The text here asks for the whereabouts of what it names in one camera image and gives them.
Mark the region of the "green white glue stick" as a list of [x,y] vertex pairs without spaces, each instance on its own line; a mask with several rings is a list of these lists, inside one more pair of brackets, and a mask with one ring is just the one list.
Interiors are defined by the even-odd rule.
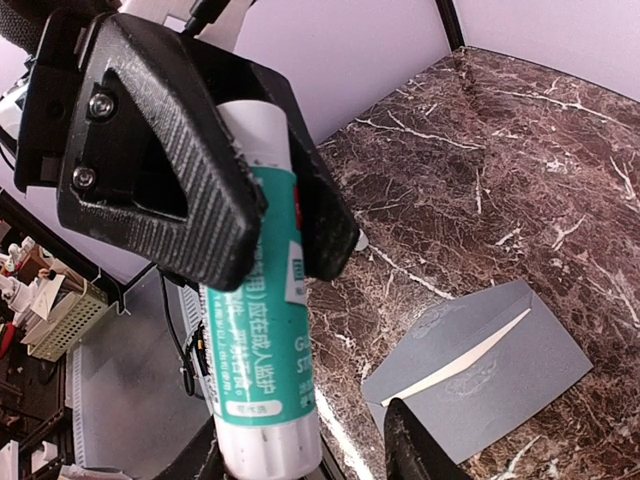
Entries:
[[218,444],[236,479],[300,479],[320,465],[322,447],[287,119],[257,100],[218,111],[268,201],[240,287],[201,290]]

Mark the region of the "white glue stick cap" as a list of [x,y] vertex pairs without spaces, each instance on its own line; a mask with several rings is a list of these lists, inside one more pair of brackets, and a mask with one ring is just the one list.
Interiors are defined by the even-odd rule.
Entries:
[[360,236],[356,243],[355,251],[360,252],[365,250],[368,244],[369,244],[368,238],[366,236]]

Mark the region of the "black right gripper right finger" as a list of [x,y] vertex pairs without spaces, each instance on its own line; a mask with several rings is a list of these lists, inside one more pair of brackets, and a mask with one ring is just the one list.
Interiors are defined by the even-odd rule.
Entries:
[[394,480],[468,480],[401,399],[384,417],[387,478]]

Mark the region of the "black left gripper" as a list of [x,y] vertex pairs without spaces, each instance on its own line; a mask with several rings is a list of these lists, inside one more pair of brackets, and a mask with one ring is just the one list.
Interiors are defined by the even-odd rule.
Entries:
[[114,14],[93,27],[83,78],[85,36],[107,13],[12,11],[12,43],[31,56],[14,183],[57,187],[66,229],[232,291],[265,201],[217,106],[245,93],[248,63]]

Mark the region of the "beige letter sheet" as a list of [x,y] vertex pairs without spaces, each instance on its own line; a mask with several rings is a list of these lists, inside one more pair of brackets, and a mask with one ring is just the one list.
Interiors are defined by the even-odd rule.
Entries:
[[429,374],[423,379],[414,382],[410,386],[395,394],[392,394],[388,398],[384,399],[380,403],[380,405],[382,407],[388,407],[393,399],[407,399],[428,388],[438,385],[439,383],[442,383],[445,380],[448,380],[449,378],[464,372],[465,370],[468,370],[479,359],[486,355],[502,338],[504,338],[510,331],[512,331],[530,312],[531,308],[527,308],[505,326],[497,330],[495,333],[484,339],[479,344],[475,345],[473,348],[469,349],[464,354],[458,356],[448,364],[444,365],[443,367]]

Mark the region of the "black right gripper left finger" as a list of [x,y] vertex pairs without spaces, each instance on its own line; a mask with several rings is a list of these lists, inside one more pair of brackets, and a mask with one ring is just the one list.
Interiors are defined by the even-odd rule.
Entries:
[[223,458],[213,418],[198,431],[177,458],[164,470],[168,480],[223,478]]

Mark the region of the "grey paper envelope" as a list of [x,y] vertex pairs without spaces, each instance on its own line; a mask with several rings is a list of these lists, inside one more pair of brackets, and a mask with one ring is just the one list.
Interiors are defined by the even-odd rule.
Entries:
[[440,369],[531,312],[464,372],[403,401],[457,464],[491,446],[544,409],[593,367],[552,310],[523,280],[428,309],[362,393],[376,425],[380,403]]

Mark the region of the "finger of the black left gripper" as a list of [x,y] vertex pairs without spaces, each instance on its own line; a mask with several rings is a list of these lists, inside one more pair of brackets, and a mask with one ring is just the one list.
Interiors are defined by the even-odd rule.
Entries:
[[188,54],[216,106],[256,100],[287,117],[291,165],[297,177],[305,274],[332,281],[344,270],[359,227],[309,133],[289,81],[279,72],[200,40]]

